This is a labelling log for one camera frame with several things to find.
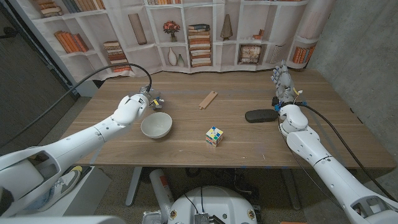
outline bookshelf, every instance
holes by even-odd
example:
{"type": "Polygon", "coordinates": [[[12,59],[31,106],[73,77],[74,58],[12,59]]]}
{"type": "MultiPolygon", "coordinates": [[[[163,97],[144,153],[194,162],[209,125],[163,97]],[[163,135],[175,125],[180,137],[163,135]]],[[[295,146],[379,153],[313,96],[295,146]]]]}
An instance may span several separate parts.
{"type": "MultiPolygon", "coordinates": [[[[33,25],[49,46],[54,49],[76,81],[95,69],[109,65],[103,42],[118,40],[127,60],[143,66],[149,73],[170,72],[226,72],[233,70],[263,70],[274,68],[286,59],[292,68],[303,68],[306,63],[293,63],[296,47],[317,44],[320,32],[332,9],[334,0],[303,1],[245,1],[245,0],[182,0],[181,4],[149,5],[147,0],[103,0],[105,10],[68,13],[62,0],[54,0],[64,15],[43,18],[33,0],[17,0],[33,25]],[[313,23],[314,11],[318,14],[313,23]],[[147,43],[139,45],[128,15],[139,15],[147,43]],[[220,37],[224,17],[229,14],[233,35],[223,41],[220,37]],[[181,29],[176,32],[177,42],[170,41],[170,34],[163,32],[163,24],[175,21],[181,29]],[[189,61],[188,26],[209,24],[211,35],[210,67],[192,68],[189,61]],[[252,35],[265,30],[262,39],[252,35]],[[55,38],[56,31],[79,33],[89,48],[87,52],[67,54],[55,38]],[[261,45],[258,64],[239,64],[240,46],[261,45]],[[181,54],[185,66],[171,66],[168,61],[169,47],[181,54]]],[[[143,76],[136,68],[132,71],[113,73],[107,69],[94,79],[104,80],[118,75],[143,76]]]]}

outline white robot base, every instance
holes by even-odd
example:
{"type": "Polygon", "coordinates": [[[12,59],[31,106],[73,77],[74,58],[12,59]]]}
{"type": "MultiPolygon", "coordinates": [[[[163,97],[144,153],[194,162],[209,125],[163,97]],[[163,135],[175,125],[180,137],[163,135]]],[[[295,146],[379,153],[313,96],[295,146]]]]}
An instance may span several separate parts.
{"type": "Polygon", "coordinates": [[[168,224],[210,222],[255,224],[257,219],[252,205],[240,194],[225,187],[204,186],[177,199],[168,220],[168,224]]]}

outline flower vase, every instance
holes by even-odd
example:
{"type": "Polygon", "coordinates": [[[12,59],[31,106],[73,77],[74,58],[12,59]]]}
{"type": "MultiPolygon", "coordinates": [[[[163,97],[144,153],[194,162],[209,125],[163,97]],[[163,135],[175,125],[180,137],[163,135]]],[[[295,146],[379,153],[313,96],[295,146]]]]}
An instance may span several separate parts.
{"type": "Polygon", "coordinates": [[[177,65],[179,65],[179,67],[184,67],[184,59],[182,59],[181,54],[178,55],[178,60],[177,60],[177,65]]]}
{"type": "Polygon", "coordinates": [[[176,42],[177,41],[177,37],[174,35],[174,33],[172,33],[171,41],[172,42],[176,42]]]}
{"type": "Polygon", "coordinates": [[[177,55],[174,53],[171,47],[169,47],[169,63],[173,66],[177,65],[177,55]]]}

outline rubik's cube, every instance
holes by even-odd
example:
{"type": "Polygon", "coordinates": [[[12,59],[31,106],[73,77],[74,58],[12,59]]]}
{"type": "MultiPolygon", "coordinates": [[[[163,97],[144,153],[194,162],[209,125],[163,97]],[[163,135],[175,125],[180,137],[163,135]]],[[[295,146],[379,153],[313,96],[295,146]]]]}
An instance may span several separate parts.
{"type": "Polygon", "coordinates": [[[223,140],[223,131],[214,126],[206,133],[206,142],[214,147],[217,147],[221,140],[223,140]]]}

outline white vase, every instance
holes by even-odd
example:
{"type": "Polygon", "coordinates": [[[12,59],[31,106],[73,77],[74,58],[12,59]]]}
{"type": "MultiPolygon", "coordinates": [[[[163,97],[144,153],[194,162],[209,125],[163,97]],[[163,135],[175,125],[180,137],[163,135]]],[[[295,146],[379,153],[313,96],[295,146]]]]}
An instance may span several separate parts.
{"type": "Polygon", "coordinates": [[[169,48],[169,63],[173,66],[177,65],[177,55],[174,53],[172,48],[169,48]]]}
{"type": "Polygon", "coordinates": [[[184,60],[182,59],[181,54],[178,55],[177,64],[179,65],[179,67],[184,67],[184,60]]]}

